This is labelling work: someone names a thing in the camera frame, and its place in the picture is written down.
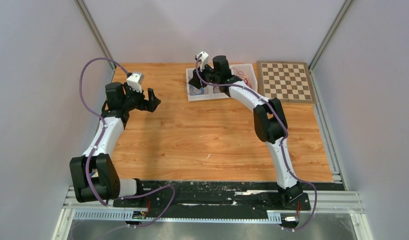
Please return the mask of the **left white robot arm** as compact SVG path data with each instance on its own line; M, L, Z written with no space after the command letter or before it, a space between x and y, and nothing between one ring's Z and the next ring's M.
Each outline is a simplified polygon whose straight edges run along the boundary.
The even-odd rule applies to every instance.
M126 197L133 207L144 204L146 194L137 178L122 179L117 174L111 156L126 128L129 112L136 109L154 112L161 100L152 88L135 91L128 83L112 82L105 86L106 101L99 115L99 128L87 150L69 163L76 200L80 203Z

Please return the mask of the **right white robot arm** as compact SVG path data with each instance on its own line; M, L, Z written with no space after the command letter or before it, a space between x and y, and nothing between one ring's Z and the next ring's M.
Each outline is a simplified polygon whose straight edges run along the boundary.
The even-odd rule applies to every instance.
M212 66L208 61L209 56L204 51L195 56L195 69L189 85L195 88L216 87L252 111L255 134L266 144L275 167L278 202L285 209L292 208L303 194L303 189L288 152L288 125L281 101L259 94L234 75L226 56L214 57Z

